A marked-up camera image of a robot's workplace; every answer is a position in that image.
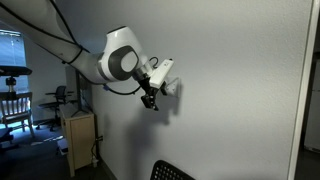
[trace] black chair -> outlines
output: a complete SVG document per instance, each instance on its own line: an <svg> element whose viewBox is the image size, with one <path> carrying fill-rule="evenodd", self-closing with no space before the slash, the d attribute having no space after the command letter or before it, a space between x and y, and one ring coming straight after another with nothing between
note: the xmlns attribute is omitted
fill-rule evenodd
<svg viewBox="0 0 320 180"><path fill-rule="evenodd" d="M38 126L36 127L37 130L40 129L40 125L51 123L50 131L53 131L54 125L60 124L60 118L58 116L58 111L59 111L59 106L61 104L66 104L67 95L66 95L65 91L66 91L66 86L58 86L55 93L46 93L46 95L53 95L55 97L56 101L50 102L50 103L40 104L40 105L38 105L38 108L54 110L55 117L54 117L54 119L50 119L48 121L45 121L45 122L38 124Z"/></svg>
<svg viewBox="0 0 320 180"><path fill-rule="evenodd" d="M5 141L12 141L13 140L13 135L10 134L12 131L12 128L3 128L0 129L0 143L5 142ZM8 147L3 148L2 145L0 144L0 153L5 152L10 149L15 149L18 148L18 145L10 145Z"/></svg>
<svg viewBox="0 0 320 180"><path fill-rule="evenodd" d="M157 161L152 170L150 180L195 180L180 169L166 161Z"/></svg>

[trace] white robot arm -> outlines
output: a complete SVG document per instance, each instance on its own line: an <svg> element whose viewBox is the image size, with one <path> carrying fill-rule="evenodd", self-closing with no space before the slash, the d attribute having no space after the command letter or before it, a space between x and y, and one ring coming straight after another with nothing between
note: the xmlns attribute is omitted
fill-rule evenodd
<svg viewBox="0 0 320 180"><path fill-rule="evenodd" d="M165 94L164 78L173 61L164 60L157 69L150 66L128 27L109 32L104 52L91 54L76 42L53 0L0 0L0 21L76 68L91 83L105 85L133 77L146 92L141 97L144 105L158 110L155 97L159 90Z"/></svg>

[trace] black cable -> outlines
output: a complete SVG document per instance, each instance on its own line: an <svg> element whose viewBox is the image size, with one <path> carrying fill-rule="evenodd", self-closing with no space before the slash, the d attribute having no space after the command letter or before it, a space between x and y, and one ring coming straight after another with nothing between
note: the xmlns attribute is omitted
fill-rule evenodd
<svg viewBox="0 0 320 180"><path fill-rule="evenodd" d="M154 65L152 66L153 68L156 68L156 65L158 64L159 59L157 57L152 57L152 58L149 59L149 61L152 61L152 59L156 60L156 63L154 63Z"/></svg>
<svg viewBox="0 0 320 180"><path fill-rule="evenodd" d="M63 64L65 64L65 63L67 63L67 64L71 64L71 63L73 63L75 60L77 60L77 58L80 56L80 54L81 54L81 52L82 52L82 50L83 49L81 49L80 50L80 52L73 58L73 60L72 61L70 61L70 62L66 62L65 60L63 60L62 58L60 58L59 56L57 56L57 55L55 55L55 54L53 54L51 51L49 51L48 49L46 49L45 47L43 47L43 46L41 46L40 44L37 44L39 47L41 47L42 49L44 49L45 51L47 51L48 53L50 53L51 55L53 55L53 56L55 56L56 58L58 58L58 59L60 59L60 60L62 60L62 63Z"/></svg>
<svg viewBox="0 0 320 180"><path fill-rule="evenodd" d="M94 140L94 143L93 143L93 145L92 145L92 147L91 147L91 155L92 155L92 156L94 156L94 158L96 158L96 159L97 159L96 154L93 152L93 148L96 146L96 143L97 143L97 141L96 141L96 140Z"/></svg>
<svg viewBox="0 0 320 180"><path fill-rule="evenodd" d="M141 88L141 86L139 86L137 89L135 89L134 91L132 91L132 92L128 92L128 93L122 93L122 92L118 92L118 91L115 91L115 90L113 90L113 89L111 89L109 86L107 86L107 85L104 85L103 86L104 87L104 89L105 90L107 90L107 91L110 91L110 92L112 92L112 93L114 93L114 94L118 94L118 95L122 95L122 96L127 96L127 95L131 95L131 94L135 94L136 92L138 92L139 90L140 90L140 88Z"/></svg>
<svg viewBox="0 0 320 180"><path fill-rule="evenodd" d="M59 17L61 18L63 24L66 26L67 31L68 31L71 39L81 48L81 51L82 51L82 50L85 50L85 51L89 52L87 49L84 49L84 48L77 42L77 40L74 38L74 36L73 36L73 34L72 34L72 31L70 30L69 25L68 25L66 19L65 19L64 16L62 15L62 13L61 13L61 11L59 10L59 8L57 7L56 3L53 2L53 0L50 0L50 2L51 2L51 4L52 4L52 6L54 7L54 9L57 11L57 13L58 13Z"/></svg>
<svg viewBox="0 0 320 180"><path fill-rule="evenodd" d="M77 54L70 62L67 62L68 64L72 64L75 60L78 59L78 57L80 56L80 54L81 54L82 51L83 51L82 46L80 46L80 47L81 47L81 49L80 49L80 51L78 52L78 54Z"/></svg>
<svg viewBox="0 0 320 180"><path fill-rule="evenodd" d="M62 38L62 37L56 36L56 35L51 34L51 33L47 32L47 31L45 31L45 30L43 30L43 29L38 28L37 26L31 24L31 23L28 22L27 20L23 19L22 17L20 17L20 16L17 15L16 13L14 13L11 9L9 9L7 6L5 6L5 5L4 5L3 3L1 3L1 2L0 2L0 7L2 7L2 8L3 8L4 10L6 10L9 14L11 14L11 15L14 16L15 18L19 19L20 21L22 21L22 22L25 23L26 25L32 27L33 29L36 29L36 30L38 30L38 31L40 31L40 32L42 32L42 33L50 36L50 37L59 39L59 40L61 40L61 41L64 41L64 42L67 42L67 43L70 43L70 44L77 45L77 44L74 43L74 42L71 42L71 41L69 41L69 40L67 40L67 39L64 39L64 38Z"/></svg>

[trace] chair backrest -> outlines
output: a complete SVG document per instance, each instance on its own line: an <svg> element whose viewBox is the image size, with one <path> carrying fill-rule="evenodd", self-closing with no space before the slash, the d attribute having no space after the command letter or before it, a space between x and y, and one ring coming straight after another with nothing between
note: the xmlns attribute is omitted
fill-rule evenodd
<svg viewBox="0 0 320 180"><path fill-rule="evenodd" d="M195 180L180 169L163 160L157 161L152 170L150 180Z"/></svg>
<svg viewBox="0 0 320 180"><path fill-rule="evenodd" d="M17 94L17 99L7 100L5 96L0 97L2 116L11 116L30 112L32 103L32 92Z"/></svg>
<svg viewBox="0 0 320 180"><path fill-rule="evenodd" d="M66 86L58 86L55 93L55 98L58 103L66 103Z"/></svg>

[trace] white wall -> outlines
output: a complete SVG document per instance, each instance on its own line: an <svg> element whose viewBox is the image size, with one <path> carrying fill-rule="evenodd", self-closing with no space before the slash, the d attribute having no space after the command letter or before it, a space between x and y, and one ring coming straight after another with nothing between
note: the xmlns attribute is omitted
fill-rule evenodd
<svg viewBox="0 0 320 180"><path fill-rule="evenodd" d="M311 0L65 1L76 38L103 49L105 33L133 29L145 52L173 58L180 99L93 88L103 160L120 180L150 178L167 160L196 179L288 177ZM129 91L137 84L110 84Z"/></svg>

